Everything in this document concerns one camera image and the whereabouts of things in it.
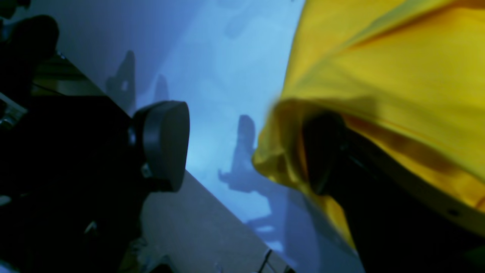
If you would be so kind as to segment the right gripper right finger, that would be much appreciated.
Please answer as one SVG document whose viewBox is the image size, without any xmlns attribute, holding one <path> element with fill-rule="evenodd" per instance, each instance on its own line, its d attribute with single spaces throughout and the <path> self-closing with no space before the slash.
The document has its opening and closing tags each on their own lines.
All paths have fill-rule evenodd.
<svg viewBox="0 0 485 273">
<path fill-rule="evenodd" d="M 305 122 L 312 191 L 343 209 L 367 273 L 483 273 L 484 214 L 435 189 L 334 112 Z"/>
</svg>

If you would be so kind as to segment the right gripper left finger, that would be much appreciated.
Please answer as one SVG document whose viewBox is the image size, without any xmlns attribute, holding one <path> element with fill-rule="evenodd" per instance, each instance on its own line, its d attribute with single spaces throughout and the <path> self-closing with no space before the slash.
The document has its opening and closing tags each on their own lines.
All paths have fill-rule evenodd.
<svg viewBox="0 0 485 273">
<path fill-rule="evenodd" d="M 116 273 L 152 192 L 184 179 L 189 107 L 35 100 L 1 128 L 1 269 Z"/>
</svg>

